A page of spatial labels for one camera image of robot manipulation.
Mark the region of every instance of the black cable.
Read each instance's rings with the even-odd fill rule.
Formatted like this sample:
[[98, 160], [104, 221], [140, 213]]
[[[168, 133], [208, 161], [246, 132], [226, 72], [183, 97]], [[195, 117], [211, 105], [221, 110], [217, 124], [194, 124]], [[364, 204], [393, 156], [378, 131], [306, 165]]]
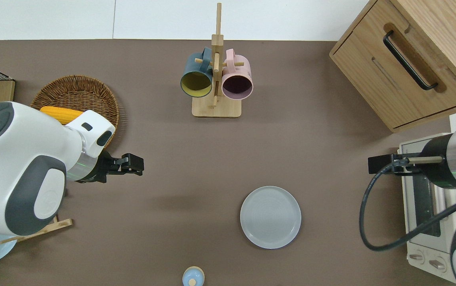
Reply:
[[421, 232], [428, 230], [429, 228], [431, 228], [431, 226], [433, 226], [433, 224], [439, 222], [441, 219], [448, 217], [449, 215], [451, 215], [452, 213], [454, 213], [456, 211], [456, 203], [455, 203], [454, 205], [443, 210], [441, 213], [439, 213], [439, 214], [431, 217], [427, 221], [421, 223], [414, 230], [412, 230], [411, 232], [408, 232], [406, 235], [404, 235], [403, 237], [399, 238], [398, 240], [396, 240], [392, 243], [381, 245], [381, 246], [375, 246], [375, 245], [372, 245], [371, 243], [369, 243], [369, 241], [367, 240], [367, 237], [366, 237], [366, 233], [364, 231], [364, 212], [366, 209], [366, 202], [369, 197], [369, 193], [371, 192], [371, 189], [373, 188], [373, 185], [375, 184], [375, 182], [378, 180], [378, 178], [382, 174], [384, 174], [385, 172], [390, 170], [393, 166], [406, 165], [407, 163], [408, 163], [407, 159], [403, 159], [403, 160], [394, 161], [394, 162], [388, 164], [387, 166], [383, 167], [377, 174], [375, 174], [375, 176], [373, 177], [373, 179], [371, 180], [371, 182], [369, 183], [369, 185], [366, 188], [366, 192], [364, 193], [364, 196], [362, 198], [362, 203], [360, 205], [359, 230], [360, 230], [360, 236], [362, 238], [362, 241], [367, 246], [367, 248], [369, 248], [371, 250], [384, 251], [384, 250], [389, 250], [389, 249], [395, 248], [397, 246], [403, 245], [408, 240], [414, 238]]

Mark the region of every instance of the corn cob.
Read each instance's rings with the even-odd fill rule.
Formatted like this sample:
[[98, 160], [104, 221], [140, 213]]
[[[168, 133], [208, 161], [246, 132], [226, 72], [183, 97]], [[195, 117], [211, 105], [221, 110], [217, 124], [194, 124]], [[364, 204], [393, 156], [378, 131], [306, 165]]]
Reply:
[[83, 113], [74, 109], [54, 106], [43, 106], [41, 107], [41, 112], [44, 112], [45, 114], [55, 118], [63, 125], [73, 121]]

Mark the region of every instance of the round woven basket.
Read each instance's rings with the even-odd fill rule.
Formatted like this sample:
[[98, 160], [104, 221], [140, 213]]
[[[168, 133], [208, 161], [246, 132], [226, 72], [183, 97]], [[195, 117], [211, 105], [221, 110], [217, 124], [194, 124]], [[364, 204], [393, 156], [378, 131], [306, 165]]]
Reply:
[[84, 75], [70, 75], [48, 83], [33, 99], [31, 107], [63, 107], [81, 112], [93, 110], [118, 128], [120, 110], [115, 95], [104, 83]]

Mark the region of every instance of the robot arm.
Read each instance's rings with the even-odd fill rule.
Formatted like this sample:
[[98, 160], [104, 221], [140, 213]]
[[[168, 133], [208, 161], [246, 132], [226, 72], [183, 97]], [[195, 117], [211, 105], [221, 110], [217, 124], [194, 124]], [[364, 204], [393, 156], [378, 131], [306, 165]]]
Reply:
[[15, 102], [0, 102], [0, 234], [30, 235], [56, 215], [66, 180], [106, 182], [118, 171], [142, 174], [143, 159], [103, 151], [115, 127], [88, 110], [68, 125]]

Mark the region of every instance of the pink mug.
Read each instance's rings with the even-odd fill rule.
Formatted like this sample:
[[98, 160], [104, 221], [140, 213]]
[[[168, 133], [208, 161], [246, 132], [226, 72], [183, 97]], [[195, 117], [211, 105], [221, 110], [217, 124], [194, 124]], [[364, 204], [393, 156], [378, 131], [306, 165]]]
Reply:
[[[226, 67], [223, 69], [222, 92], [231, 99], [242, 100], [253, 92], [251, 66], [246, 57], [235, 54], [233, 49], [226, 50]], [[235, 63], [244, 63], [235, 67]]]

